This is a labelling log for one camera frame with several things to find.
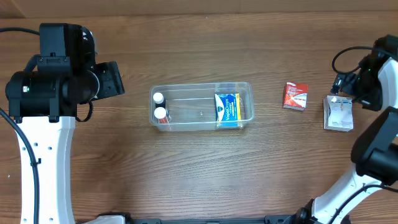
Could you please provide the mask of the dark bottle white cap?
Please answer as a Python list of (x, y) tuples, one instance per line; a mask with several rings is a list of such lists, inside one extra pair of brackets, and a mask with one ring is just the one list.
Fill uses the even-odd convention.
[(152, 99), (153, 99), (153, 101), (155, 103), (155, 107), (156, 108), (160, 108), (160, 107), (164, 108), (164, 109), (167, 108), (166, 100), (165, 100), (164, 95), (162, 93), (160, 93), (160, 92), (154, 93), (153, 96), (152, 96)]

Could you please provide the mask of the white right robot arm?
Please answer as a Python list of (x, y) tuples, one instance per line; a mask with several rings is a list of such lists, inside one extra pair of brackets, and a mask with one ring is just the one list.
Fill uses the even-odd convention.
[(397, 37), (381, 37), (368, 50), (353, 70), (336, 71), (329, 99), (343, 92), (380, 115), (354, 143), (352, 168), (284, 223), (349, 223), (348, 214), (357, 205), (397, 182)]

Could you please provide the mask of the blue VapoDrops box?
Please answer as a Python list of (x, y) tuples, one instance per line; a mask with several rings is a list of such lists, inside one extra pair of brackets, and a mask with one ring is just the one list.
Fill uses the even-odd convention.
[(216, 122), (219, 128), (238, 128), (241, 126), (241, 105), (239, 93), (215, 94)]

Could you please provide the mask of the white medicine box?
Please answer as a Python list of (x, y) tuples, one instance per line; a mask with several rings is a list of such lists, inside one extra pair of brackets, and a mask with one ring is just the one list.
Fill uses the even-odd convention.
[(328, 95), (323, 99), (324, 129), (348, 132), (353, 125), (351, 98)]

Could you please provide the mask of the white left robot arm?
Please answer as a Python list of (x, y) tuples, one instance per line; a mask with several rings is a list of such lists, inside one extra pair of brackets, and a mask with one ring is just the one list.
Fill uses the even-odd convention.
[(122, 95), (116, 62), (97, 63), (94, 35), (76, 24), (43, 23), (40, 52), (13, 74), (2, 117), (17, 134), (21, 222), (73, 223), (70, 153), (79, 105)]

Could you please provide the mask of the orange bottle white cap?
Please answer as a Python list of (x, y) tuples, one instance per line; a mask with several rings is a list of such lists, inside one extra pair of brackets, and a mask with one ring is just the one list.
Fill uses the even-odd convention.
[(169, 124), (168, 112), (164, 107), (157, 107), (154, 110), (154, 116), (160, 124)]

